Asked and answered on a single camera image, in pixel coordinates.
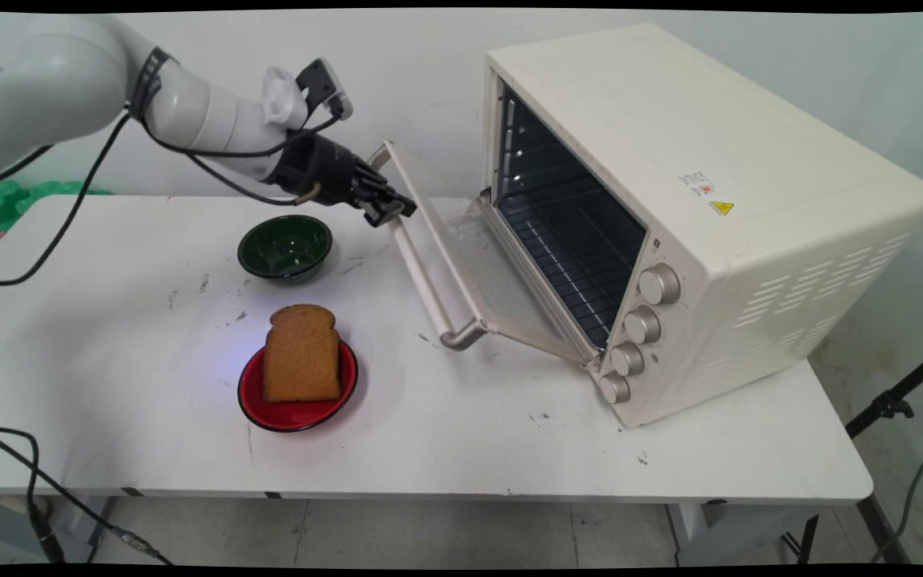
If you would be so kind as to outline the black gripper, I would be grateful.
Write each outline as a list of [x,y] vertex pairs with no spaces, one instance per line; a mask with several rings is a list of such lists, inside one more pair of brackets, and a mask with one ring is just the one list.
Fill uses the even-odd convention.
[[347,147],[322,135],[294,139],[272,171],[272,185],[292,195],[303,195],[315,184],[319,184],[320,191],[312,201],[324,207],[357,206],[374,228],[399,216],[410,218],[417,209],[409,197],[399,194],[377,169]]

